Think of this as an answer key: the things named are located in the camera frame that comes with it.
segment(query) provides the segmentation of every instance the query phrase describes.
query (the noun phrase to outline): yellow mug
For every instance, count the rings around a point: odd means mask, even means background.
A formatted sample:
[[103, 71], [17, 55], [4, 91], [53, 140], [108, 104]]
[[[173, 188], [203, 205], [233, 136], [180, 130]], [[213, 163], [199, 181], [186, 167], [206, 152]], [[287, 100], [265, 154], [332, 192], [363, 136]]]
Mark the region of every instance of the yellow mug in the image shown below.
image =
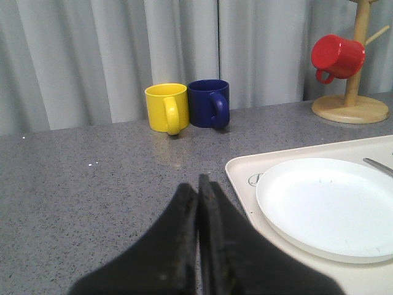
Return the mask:
[[147, 115], [151, 129], [176, 135], [190, 123], [187, 86], [157, 84], [145, 90]]

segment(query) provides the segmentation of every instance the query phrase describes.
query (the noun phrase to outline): curtain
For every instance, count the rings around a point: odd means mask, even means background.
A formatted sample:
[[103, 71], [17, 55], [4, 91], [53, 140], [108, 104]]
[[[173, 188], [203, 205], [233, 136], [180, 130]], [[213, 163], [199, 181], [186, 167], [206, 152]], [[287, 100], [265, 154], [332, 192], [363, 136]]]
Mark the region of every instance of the curtain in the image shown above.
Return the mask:
[[[369, 34], [391, 4], [372, 4]], [[231, 109], [343, 93], [310, 55], [351, 39], [355, 15], [344, 0], [0, 1], [0, 135], [143, 119], [144, 89], [164, 82], [224, 79]], [[360, 92], [392, 90], [391, 31], [368, 45]]]

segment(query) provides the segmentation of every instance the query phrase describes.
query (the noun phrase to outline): red mug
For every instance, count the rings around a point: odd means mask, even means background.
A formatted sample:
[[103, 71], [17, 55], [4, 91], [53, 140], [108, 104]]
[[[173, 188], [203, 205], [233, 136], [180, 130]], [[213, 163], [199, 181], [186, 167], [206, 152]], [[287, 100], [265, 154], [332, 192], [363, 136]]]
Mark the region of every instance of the red mug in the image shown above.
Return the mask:
[[[323, 84], [331, 83], [334, 78], [347, 79], [355, 75], [362, 68], [365, 57], [361, 43], [333, 34], [320, 38], [311, 52], [316, 78]], [[329, 73], [326, 79], [322, 78], [324, 72]]]

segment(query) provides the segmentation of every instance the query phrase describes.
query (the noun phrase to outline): wooden base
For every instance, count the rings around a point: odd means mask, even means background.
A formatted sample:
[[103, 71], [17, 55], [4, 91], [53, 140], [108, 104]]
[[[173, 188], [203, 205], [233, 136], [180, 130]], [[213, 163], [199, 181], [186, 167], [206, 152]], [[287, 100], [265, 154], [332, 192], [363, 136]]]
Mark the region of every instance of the wooden base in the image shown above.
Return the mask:
[[345, 106], [344, 95], [322, 96], [313, 103], [312, 110], [324, 119], [350, 124], [377, 123], [389, 117], [386, 104], [366, 96], [358, 96], [355, 106]]

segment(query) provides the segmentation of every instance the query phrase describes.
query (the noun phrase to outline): blue mug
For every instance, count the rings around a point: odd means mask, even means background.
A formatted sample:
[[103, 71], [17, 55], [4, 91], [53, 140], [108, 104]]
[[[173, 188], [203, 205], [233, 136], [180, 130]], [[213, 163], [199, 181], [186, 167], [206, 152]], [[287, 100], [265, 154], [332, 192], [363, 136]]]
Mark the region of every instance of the blue mug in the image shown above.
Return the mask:
[[190, 123], [197, 127], [223, 129], [229, 124], [229, 84], [223, 80], [189, 83]]

